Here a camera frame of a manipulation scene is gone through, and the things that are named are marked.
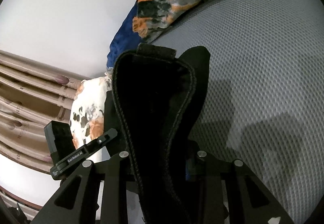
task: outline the beige curtain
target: beige curtain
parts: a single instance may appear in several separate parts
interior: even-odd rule
[[[44,126],[69,122],[80,79],[0,51],[0,153],[48,173]]]

